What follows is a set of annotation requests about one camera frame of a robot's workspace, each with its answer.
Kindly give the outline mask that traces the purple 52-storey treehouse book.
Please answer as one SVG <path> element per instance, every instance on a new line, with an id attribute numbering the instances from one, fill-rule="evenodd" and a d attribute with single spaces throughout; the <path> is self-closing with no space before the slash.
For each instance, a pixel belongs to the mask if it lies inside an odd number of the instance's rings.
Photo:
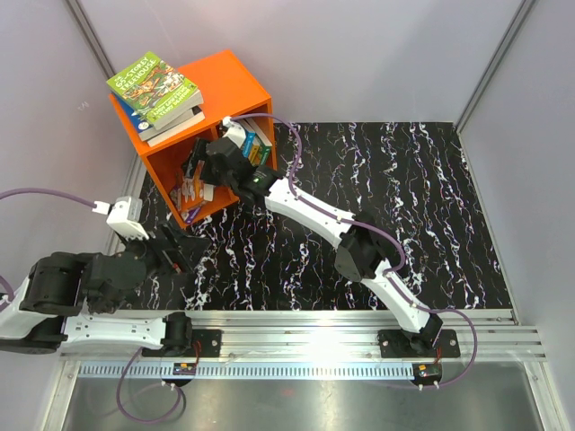
<path id="1" fill-rule="evenodd" d="M 196 206 L 181 213 L 181 218 L 185 224 L 192 224 L 198 215 L 201 206 Z"/>

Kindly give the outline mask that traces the blue 91-storey treehouse book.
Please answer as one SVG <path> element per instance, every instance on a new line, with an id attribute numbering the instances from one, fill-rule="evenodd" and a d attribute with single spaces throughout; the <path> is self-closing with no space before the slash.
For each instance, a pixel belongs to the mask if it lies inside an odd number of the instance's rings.
<path id="1" fill-rule="evenodd" d="M 205 119 L 203 110 L 200 106 L 196 106 L 190 110 L 186 110 L 166 126 L 156 129 L 148 121 L 140 118 L 124 101 L 119 100 L 119 105 L 128 116 L 138 137 L 150 147 L 161 144 L 163 141 L 181 133 L 187 128 L 197 125 Z"/>

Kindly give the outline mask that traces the green 104-storey treehouse book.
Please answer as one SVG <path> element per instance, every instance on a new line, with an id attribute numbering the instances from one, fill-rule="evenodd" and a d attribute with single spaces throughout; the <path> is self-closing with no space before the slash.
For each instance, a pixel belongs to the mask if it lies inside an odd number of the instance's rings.
<path id="1" fill-rule="evenodd" d="M 258 124 L 256 123 L 256 121 L 254 119 L 245 119 L 243 121 L 243 124 L 244 124 L 244 127 L 248 131 L 254 132 L 255 135 L 261 139 L 261 142 L 262 142 L 261 163 L 257 166 L 265 165 L 267 163 L 269 157 L 270 157 L 270 154 L 271 154 L 271 149 L 272 149 L 271 141 L 268 139 L 268 137 L 265 135 L 263 130 L 258 126 Z"/>

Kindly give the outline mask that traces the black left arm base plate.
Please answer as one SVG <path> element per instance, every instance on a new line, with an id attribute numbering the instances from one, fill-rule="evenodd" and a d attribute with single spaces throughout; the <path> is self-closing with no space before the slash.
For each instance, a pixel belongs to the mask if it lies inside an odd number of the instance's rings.
<path id="1" fill-rule="evenodd" d="M 193 330 L 190 336 L 176 336 L 162 339 L 158 349 L 145 347 L 143 357 L 179 358 L 196 357 L 218 358 L 221 351 L 223 332 L 221 330 Z"/>

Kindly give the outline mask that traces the teal 26-storey treehouse book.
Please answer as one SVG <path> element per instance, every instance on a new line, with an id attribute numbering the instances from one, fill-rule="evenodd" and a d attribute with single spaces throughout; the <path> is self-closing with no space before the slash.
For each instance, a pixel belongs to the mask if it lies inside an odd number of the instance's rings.
<path id="1" fill-rule="evenodd" d="M 254 138 L 255 138 L 255 133 L 254 132 L 250 132 L 247 131 L 246 132 L 246 137 L 242 143 L 241 146 L 241 151 L 242 154 L 245 158 L 249 159 L 250 158 L 250 154 L 252 152 L 252 147 L 253 147 L 253 142 L 254 142 Z"/>

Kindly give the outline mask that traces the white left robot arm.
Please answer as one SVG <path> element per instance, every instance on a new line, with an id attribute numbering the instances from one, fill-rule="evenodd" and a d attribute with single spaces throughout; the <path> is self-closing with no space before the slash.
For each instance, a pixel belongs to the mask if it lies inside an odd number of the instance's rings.
<path id="1" fill-rule="evenodd" d="M 150 356 L 185 356 L 193 329 L 184 312 L 127 319 L 115 312 L 133 304 L 151 277 L 191 273 L 210 247 L 208 238 L 162 224 L 141 237 L 121 237 L 124 250 L 54 252 L 38 260 L 13 299 L 1 303 L 1 349 L 46 355 L 140 349 Z"/>

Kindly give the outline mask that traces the lime 65-storey treehouse book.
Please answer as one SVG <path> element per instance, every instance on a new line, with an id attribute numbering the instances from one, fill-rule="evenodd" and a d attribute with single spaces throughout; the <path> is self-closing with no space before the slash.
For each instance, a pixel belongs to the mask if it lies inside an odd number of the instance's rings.
<path id="1" fill-rule="evenodd" d="M 109 78 L 107 85 L 156 129 L 204 103 L 199 87 L 152 51 Z"/>

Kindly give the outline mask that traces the bright blue paperback book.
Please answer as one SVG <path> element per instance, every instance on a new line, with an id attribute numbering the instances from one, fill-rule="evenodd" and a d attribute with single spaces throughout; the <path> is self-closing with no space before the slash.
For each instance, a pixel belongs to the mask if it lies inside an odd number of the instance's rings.
<path id="1" fill-rule="evenodd" d="M 261 146 L 261 139 L 255 136 L 252 140 L 251 151 L 248 155 L 248 160 L 254 166 L 257 166 L 261 163 Z"/>

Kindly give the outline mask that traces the orange 78-storey treehouse book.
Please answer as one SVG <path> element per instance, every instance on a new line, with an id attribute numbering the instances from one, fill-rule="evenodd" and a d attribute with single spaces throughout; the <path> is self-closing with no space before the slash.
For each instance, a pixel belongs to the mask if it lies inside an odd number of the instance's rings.
<path id="1" fill-rule="evenodd" d="M 202 179 L 203 167 L 204 162 L 200 162 L 192 178 L 184 178 L 181 168 L 175 173 L 175 185 L 169 196 L 180 213 L 213 200 L 215 186 Z"/>

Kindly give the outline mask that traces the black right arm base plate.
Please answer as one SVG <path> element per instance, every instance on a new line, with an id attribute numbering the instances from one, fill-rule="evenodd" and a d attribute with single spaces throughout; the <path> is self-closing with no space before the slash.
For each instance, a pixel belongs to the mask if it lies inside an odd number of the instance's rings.
<path id="1" fill-rule="evenodd" d="M 380 330 L 377 342 L 382 358 L 458 358 L 461 351 L 454 330 L 442 330 L 430 339 L 420 334 L 409 337 L 403 330 Z"/>

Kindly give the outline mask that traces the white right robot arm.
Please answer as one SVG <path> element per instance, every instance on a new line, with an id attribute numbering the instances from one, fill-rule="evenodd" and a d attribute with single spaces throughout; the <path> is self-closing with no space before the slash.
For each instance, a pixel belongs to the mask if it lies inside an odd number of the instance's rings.
<path id="1" fill-rule="evenodd" d="M 401 246 L 375 228 L 369 214 L 339 210 L 298 189 L 277 170 L 252 165 L 228 137 L 197 140 L 181 169 L 185 185 L 203 180 L 226 186 L 244 204 L 288 217 L 319 234 L 335 249 L 340 275 L 366 286 L 393 313 L 401 330 L 391 346 L 408 355 L 434 355 L 443 321 L 398 275 L 405 263 Z"/>

